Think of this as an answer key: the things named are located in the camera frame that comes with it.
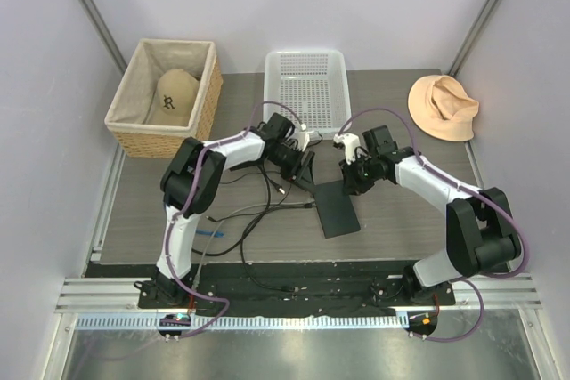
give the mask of black mat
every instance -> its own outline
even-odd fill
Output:
[[[360,231],[360,223],[350,196],[342,191],[343,182],[325,182],[316,186],[314,202],[325,238]]]
[[[251,266],[255,278],[271,287],[295,287],[295,293],[266,289],[254,284],[237,263],[216,263],[204,266],[198,291],[230,300],[228,316],[268,318],[304,318],[329,315],[333,317],[368,317],[394,314],[391,306],[432,305],[430,294],[426,301],[411,301],[402,291],[402,281],[391,275],[402,274],[403,267],[414,261],[387,262],[318,262],[318,263],[256,263]],[[195,272],[195,266],[189,277]],[[371,284],[384,289],[381,301],[373,298]],[[453,305],[449,284],[435,292],[441,305]],[[164,309],[164,304],[141,296],[142,309]],[[185,301],[181,308],[187,308]],[[217,303],[197,301],[198,314],[213,316],[220,310]]]

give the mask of beige cap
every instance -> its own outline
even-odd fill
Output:
[[[200,82],[182,69],[170,69],[159,79],[147,124],[188,126]]]
[[[447,141],[473,138],[473,117],[479,102],[468,97],[451,76],[425,76],[413,84],[408,97],[411,118],[425,133]]]

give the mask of peach bucket hat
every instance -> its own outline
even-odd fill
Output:
[[[479,102],[465,93],[451,76],[424,76],[411,87],[408,109],[416,125],[425,133],[446,141],[473,138],[473,117]]]

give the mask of wicker basket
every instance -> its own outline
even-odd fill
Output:
[[[157,82],[169,69],[185,69],[199,78],[189,123],[148,125],[145,122]],[[142,39],[110,105],[105,125],[128,156],[172,158],[185,138],[208,139],[222,82],[213,42]]]

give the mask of white mesh basket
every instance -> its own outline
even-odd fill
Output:
[[[324,139],[332,139],[350,117],[345,58],[332,49],[268,53],[264,100],[292,108],[308,129],[319,131]],[[264,121],[273,113],[295,122],[287,110],[265,104]]]

